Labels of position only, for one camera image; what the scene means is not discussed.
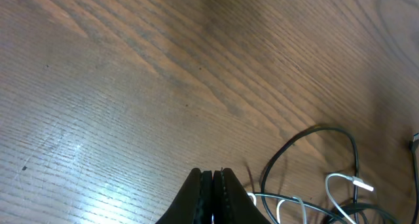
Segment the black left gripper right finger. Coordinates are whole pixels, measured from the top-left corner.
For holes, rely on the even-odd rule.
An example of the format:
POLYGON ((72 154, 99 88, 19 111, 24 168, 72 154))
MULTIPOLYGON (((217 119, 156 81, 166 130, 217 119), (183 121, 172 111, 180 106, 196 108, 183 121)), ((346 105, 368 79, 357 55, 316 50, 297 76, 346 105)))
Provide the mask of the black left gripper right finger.
POLYGON ((215 224, 270 224, 230 168, 214 172, 212 203, 215 224))

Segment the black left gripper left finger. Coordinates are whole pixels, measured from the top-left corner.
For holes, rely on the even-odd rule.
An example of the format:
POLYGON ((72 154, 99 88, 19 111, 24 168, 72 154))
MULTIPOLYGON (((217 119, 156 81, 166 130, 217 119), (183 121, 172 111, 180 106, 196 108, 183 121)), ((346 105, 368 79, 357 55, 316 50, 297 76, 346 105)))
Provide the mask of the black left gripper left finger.
POLYGON ((156 224, 211 224, 212 172, 193 168, 156 224))

